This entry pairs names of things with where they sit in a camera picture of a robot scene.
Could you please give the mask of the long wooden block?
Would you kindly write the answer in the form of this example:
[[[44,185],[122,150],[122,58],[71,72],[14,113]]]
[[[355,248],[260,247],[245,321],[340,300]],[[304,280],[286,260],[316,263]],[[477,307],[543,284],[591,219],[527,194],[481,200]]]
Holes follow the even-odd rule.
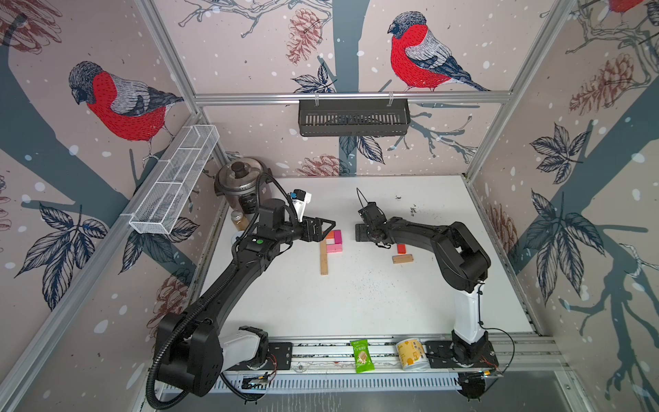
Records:
[[[320,257],[320,274],[322,276],[327,276],[329,274],[329,263],[326,255]]]
[[[327,258],[328,252],[327,252],[327,243],[325,240],[320,242],[320,255],[323,259]]]

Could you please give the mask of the magenta block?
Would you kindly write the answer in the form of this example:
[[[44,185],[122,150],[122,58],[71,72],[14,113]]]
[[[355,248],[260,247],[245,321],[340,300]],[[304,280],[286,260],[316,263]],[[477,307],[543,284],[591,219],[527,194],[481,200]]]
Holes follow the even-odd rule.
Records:
[[[342,232],[340,230],[334,230],[334,242],[336,245],[341,245],[343,243]]]

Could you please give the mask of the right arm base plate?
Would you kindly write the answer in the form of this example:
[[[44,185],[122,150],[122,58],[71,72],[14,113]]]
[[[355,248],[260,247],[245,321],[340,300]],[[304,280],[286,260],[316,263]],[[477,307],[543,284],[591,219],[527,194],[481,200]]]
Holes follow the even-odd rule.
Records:
[[[499,368],[499,360],[492,343],[487,343],[478,355],[459,355],[452,341],[425,341],[424,349],[430,369],[474,369],[494,370]]]

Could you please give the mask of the light pink block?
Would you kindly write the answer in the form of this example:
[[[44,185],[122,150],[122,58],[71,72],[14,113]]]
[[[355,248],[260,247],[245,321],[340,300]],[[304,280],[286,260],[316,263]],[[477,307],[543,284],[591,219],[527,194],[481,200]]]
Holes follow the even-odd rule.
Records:
[[[338,253],[343,251],[343,245],[342,244],[327,245],[326,249],[328,253]]]

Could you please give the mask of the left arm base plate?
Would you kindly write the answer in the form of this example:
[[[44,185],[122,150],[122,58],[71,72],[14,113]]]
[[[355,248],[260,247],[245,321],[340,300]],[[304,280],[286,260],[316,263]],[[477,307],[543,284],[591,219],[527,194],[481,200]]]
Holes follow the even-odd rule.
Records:
[[[259,370],[288,371],[292,366],[293,343],[270,343],[264,364]]]

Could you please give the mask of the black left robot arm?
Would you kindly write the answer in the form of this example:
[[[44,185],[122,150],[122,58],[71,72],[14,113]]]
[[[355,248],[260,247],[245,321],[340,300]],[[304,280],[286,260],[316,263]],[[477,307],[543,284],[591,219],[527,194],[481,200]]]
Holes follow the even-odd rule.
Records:
[[[151,408],[167,410],[190,394],[207,395],[217,381],[228,382],[226,370],[240,363],[269,362],[267,332],[242,326],[221,336],[221,329],[247,288],[293,242],[321,242],[334,229],[334,221],[305,215],[311,200],[301,189],[258,200],[249,226],[231,246],[225,271],[187,309],[161,319],[145,387]]]

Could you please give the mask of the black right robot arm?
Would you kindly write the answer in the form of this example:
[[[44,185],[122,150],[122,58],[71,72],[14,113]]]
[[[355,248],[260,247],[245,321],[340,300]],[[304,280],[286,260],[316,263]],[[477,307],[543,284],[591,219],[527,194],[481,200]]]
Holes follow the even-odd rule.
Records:
[[[481,308],[491,259],[467,226],[460,221],[432,226],[397,216],[388,219],[375,202],[362,206],[359,214],[363,223],[355,228],[358,242],[370,241],[381,248],[410,245],[432,252],[444,280],[455,290],[451,340],[443,341],[444,346],[436,350],[427,343],[430,365],[451,362],[458,367],[497,368]]]

